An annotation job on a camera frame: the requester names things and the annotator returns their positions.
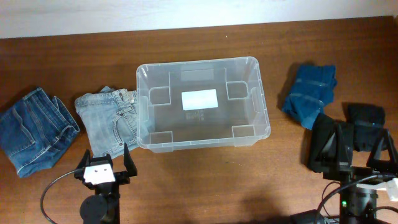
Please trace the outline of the dark navy garment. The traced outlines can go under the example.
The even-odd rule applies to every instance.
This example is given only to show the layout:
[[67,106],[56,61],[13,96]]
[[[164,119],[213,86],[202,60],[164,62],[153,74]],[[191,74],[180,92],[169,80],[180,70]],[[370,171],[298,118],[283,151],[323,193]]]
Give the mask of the dark navy garment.
[[381,106],[350,103],[348,121],[354,124],[353,143],[358,152],[370,152],[384,129],[385,110]]

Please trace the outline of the dark blue folded jeans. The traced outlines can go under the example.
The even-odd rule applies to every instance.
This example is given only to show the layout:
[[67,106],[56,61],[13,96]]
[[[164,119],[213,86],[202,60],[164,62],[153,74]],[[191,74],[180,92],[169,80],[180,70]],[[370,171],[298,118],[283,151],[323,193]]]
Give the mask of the dark blue folded jeans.
[[79,132],[63,102],[42,88],[1,113],[1,149],[20,178],[52,168]]

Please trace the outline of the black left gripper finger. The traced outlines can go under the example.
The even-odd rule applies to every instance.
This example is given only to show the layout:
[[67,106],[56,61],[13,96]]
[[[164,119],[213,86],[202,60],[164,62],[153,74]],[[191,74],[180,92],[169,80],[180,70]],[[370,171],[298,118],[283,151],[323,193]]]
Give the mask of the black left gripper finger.
[[90,158],[91,158],[91,154],[90,151],[87,149],[81,159],[81,161],[79,162],[77,169],[83,169],[87,166],[89,166],[90,164]]
[[135,166],[135,163],[133,162],[129,148],[126,143],[124,143],[124,166],[126,168],[126,171],[128,174],[137,174],[137,168]]

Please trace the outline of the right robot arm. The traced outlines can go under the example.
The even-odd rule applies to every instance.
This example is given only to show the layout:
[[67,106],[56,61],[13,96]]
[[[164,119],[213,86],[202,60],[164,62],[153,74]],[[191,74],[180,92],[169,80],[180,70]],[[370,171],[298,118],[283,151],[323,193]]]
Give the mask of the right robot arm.
[[382,223],[377,211],[397,212],[392,206],[377,206],[378,190],[385,190],[389,200],[397,201],[397,150],[388,130],[382,129],[377,137],[366,167],[352,165],[353,147],[348,145],[349,138],[343,137],[341,124],[333,126],[328,138],[314,130],[313,139],[321,145],[310,145],[308,168],[339,187],[322,196],[316,209],[291,215],[290,223]]

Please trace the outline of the white label in container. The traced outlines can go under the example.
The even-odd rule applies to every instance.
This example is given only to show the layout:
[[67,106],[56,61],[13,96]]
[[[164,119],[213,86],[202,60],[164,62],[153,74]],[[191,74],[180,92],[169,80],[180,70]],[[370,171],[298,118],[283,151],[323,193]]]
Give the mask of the white label in container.
[[215,89],[182,92],[184,111],[217,108],[218,99]]

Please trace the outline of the light blue jeans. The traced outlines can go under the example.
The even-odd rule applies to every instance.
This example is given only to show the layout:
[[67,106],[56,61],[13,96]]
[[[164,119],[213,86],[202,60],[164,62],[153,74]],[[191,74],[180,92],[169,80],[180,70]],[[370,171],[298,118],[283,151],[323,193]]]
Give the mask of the light blue jeans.
[[136,91],[115,90],[108,86],[98,93],[87,93],[75,100],[75,109],[86,129],[95,157],[113,159],[131,151],[137,144]]

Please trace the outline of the clear plastic storage container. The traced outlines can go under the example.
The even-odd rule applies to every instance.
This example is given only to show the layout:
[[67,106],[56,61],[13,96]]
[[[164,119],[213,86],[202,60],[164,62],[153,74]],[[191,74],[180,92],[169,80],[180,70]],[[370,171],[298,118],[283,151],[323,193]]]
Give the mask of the clear plastic storage container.
[[[137,143],[152,152],[252,146],[271,134],[254,57],[143,64],[136,81]],[[217,108],[183,110],[182,92],[210,89]]]

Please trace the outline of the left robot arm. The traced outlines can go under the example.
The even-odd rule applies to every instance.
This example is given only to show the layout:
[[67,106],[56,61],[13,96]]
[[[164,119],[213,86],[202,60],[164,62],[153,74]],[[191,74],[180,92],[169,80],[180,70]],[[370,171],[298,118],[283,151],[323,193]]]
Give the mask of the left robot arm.
[[92,157],[86,151],[76,167],[74,178],[93,190],[94,195],[87,197],[80,206],[80,216],[84,224],[120,223],[119,187],[130,183],[137,175],[137,168],[130,156],[127,144],[123,147],[125,170],[113,171],[113,161],[109,154]]

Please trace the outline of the teal blue garment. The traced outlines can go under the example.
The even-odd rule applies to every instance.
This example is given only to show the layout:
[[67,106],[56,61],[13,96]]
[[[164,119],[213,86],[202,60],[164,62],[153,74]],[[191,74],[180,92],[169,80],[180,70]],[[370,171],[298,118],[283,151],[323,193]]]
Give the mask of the teal blue garment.
[[334,100],[337,85],[334,65],[301,65],[284,100],[282,111],[306,129],[313,124],[324,107]]

